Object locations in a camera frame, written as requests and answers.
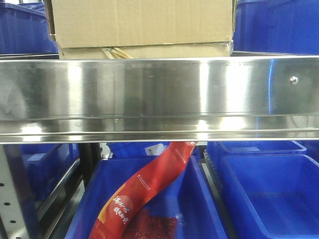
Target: blue storage bin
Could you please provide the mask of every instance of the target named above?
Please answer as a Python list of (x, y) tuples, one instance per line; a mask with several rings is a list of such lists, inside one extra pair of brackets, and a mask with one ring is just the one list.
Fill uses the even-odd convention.
[(43, 2), (0, 2), (0, 54), (57, 52), (49, 39)]
[(43, 201), (78, 157), (76, 144), (24, 144), (20, 146), (35, 200)]
[(319, 54), (319, 1), (239, 0), (234, 50)]
[[(66, 239), (87, 239), (107, 200), (126, 180), (154, 158), (153, 156), (100, 161), (82, 197)], [(193, 156), (185, 172), (145, 207), (152, 216), (178, 219), (175, 239), (227, 239)]]
[(298, 143), (307, 149), (306, 155), (319, 162), (319, 140), (303, 140)]
[(305, 154), (306, 148), (296, 141), (223, 141), (208, 142), (207, 152), (216, 172), (222, 174), (220, 161), (226, 155)]
[(306, 155), (227, 156), (222, 198), (240, 239), (319, 239), (319, 164)]
[(107, 143), (114, 158), (160, 155), (169, 142), (121, 142)]

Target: paper label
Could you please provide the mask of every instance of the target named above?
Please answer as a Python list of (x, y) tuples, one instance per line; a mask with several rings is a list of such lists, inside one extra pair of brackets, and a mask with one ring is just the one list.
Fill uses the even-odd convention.
[(158, 143), (155, 145), (152, 145), (150, 147), (145, 148), (146, 155), (151, 156), (151, 155), (160, 155), (167, 149), (167, 146), (164, 146), (162, 143)]

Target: red plastic bag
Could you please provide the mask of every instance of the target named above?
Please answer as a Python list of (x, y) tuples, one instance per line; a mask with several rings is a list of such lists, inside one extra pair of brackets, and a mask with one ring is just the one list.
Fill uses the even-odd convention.
[(195, 145), (170, 143), (160, 156), (126, 181), (100, 211), (89, 238), (120, 239), (134, 215), (184, 171)]

